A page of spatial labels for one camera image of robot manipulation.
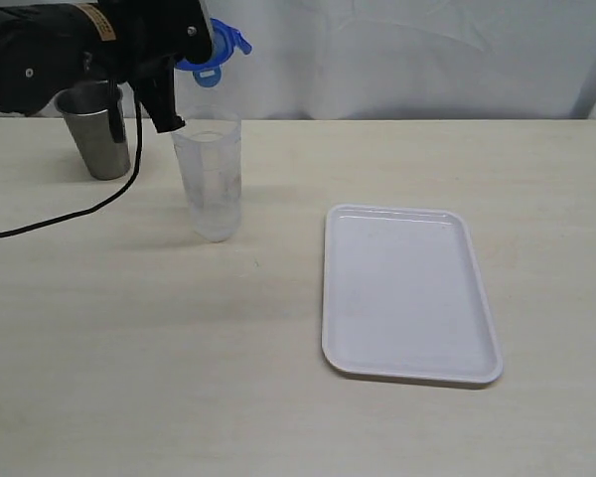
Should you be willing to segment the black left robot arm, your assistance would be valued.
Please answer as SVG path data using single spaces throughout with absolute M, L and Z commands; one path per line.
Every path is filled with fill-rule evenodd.
M 160 132 L 181 128 L 174 67 L 209 61 L 202 1 L 94 1 L 0 7 L 0 112 L 33 115 L 87 81 L 127 83 Z

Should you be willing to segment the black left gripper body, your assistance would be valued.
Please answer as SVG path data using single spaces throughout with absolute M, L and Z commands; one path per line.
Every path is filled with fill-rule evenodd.
M 96 1 L 115 39 L 93 63 L 117 83 L 153 77 L 180 60 L 208 61 L 214 34 L 203 1 Z

